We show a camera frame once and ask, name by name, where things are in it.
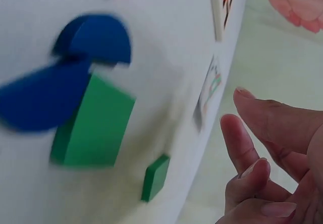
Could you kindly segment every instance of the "pink flower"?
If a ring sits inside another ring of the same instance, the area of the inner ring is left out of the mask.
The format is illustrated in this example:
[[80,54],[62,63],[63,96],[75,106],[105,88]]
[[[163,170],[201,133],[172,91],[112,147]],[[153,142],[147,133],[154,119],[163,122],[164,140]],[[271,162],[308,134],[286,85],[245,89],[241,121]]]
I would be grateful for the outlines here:
[[323,0],[269,0],[295,26],[318,33],[323,29]]

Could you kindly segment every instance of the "finger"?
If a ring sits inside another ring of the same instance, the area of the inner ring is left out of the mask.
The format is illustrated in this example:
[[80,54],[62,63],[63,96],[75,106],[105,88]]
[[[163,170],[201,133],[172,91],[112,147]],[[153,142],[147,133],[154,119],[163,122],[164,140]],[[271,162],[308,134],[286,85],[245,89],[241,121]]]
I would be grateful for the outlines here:
[[238,174],[242,174],[259,159],[259,155],[237,116],[224,115],[220,121],[229,157]]
[[296,204],[248,199],[228,212],[216,224],[283,224],[295,215]]
[[[224,115],[221,118],[221,129],[229,157],[240,175],[259,159],[259,155],[237,116]],[[266,188],[259,193],[258,197],[269,201],[285,201],[290,195],[286,189],[269,180]]]
[[270,175],[270,165],[261,158],[243,174],[230,180],[226,187],[225,212],[229,212],[246,199],[254,198],[266,187]]
[[256,195],[256,198],[273,202],[283,202],[286,201],[291,195],[292,194],[288,190],[276,184],[272,180],[269,180],[265,189],[261,190]]
[[275,163],[288,173],[296,182],[300,182],[309,171],[307,155],[293,152],[287,148],[260,139]]
[[258,100],[243,88],[235,90],[234,102],[255,136],[303,154],[307,153],[313,135],[323,124],[322,111]]

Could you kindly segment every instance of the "fingernail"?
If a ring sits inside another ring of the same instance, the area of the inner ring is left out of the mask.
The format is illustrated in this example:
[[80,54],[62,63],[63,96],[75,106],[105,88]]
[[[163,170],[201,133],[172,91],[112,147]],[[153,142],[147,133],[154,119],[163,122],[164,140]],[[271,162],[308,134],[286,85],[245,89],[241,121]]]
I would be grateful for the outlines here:
[[248,90],[246,90],[243,87],[237,87],[236,91],[238,91],[242,96],[249,98],[249,99],[256,99],[256,97],[250,93]]
[[262,207],[261,212],[268,217],[290,217],[296,210],[296,204],[290,202],[269,203]]
[[263,159],[265,159],[265,158],[260,158],[260,159],[258,159],[256,162],[254,162],[245,172],[243,172],[243,174],[241,175],[241,179],[242,178],[245,178],[245,177],[247,177],[249,174],[251,174],[252,173],[252,171],[253,171],[253,169],[254,169],[254,167],[256,166],[256,164],[260,161],[260,160],[263,160]]

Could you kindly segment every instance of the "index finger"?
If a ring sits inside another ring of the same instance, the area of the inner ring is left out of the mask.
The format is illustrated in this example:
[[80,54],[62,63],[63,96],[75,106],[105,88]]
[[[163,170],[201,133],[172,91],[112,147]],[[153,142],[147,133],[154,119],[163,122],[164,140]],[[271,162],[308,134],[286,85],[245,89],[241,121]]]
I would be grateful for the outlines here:
[[307,153],[312,137],[323,124],[323,112],[291,107],[273,100],[259,100],[246,89],[233,96],[238,113],[258,138]]

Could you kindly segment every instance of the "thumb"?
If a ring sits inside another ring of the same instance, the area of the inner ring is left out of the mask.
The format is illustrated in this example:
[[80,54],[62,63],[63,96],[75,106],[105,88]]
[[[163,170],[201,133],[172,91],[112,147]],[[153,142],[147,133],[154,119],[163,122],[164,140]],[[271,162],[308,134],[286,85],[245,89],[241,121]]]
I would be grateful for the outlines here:
[[286,224],[294,217],[296,204],[248,199],[216,224]]

